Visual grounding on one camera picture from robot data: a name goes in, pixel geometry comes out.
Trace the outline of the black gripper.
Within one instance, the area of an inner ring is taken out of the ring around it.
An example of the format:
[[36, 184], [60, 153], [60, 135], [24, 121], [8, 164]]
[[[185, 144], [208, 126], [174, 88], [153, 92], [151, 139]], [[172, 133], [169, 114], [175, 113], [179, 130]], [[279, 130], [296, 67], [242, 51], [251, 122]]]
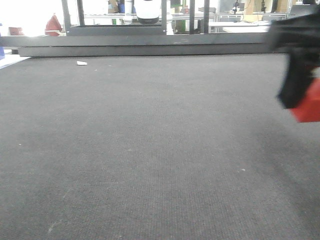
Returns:
[[320, 66], [320, 11], [273, 22], [266, 43], [270, 50], [288, 53], [287, 74], [277, 95], [285, 109], [299, 105]]

